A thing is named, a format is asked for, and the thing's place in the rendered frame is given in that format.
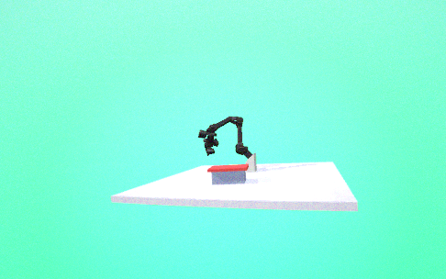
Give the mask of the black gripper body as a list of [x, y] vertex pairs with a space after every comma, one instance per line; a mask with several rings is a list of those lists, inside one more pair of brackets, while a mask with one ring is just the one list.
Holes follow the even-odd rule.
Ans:
[[214, 141], [209, 141], [207, 139], [203, 139], [203, 142], [207, 146], [207, 150], [206, 150], [207, 154], [215, 154], [215, 150], [211, 148], [211, 147], [213, 147], [212, 144], [214, 143]]

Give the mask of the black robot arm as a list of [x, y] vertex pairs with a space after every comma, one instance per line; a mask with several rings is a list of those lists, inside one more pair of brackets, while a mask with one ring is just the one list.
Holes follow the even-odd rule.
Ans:
[[236, 153], [238, 153], [240, 155], [244, 155], [247, 159], [249, 159], [252, 156], [252, 153], [248, 150], [248, 146], [244, 146], [242, 143], [242, 124], [243, 124], [242, 117], [229, 116], [216, 124], [210, 125], [206, 131], [200, 129], [199, 133], [198, 133], [198, 138], [205, 139], [206, 135], [207, 135], [207, 140], [214, 141], [212, 146], [217, 147], [219, 145], [219, 142], [217, 139], [214, 139], [214, 137], [217, 136], [216, 131], [219, 128], [223, 127], [224, 125], [228, 124], [229, 122], [236, 125], [236, 127], [237, 127], [238, 143], [235, 146]]

